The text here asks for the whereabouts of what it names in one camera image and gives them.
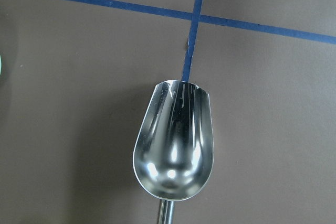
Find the mint green bowl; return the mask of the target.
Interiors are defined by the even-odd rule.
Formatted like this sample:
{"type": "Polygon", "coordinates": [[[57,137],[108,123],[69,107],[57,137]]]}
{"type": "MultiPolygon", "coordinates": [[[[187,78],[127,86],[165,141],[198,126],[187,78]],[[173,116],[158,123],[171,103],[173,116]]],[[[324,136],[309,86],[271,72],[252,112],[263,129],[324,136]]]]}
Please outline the mint green bowl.
{"type": "Polygon", "coordinates": [[[2,56],[0,55],[0,75],[2,74],[2,56]]]}

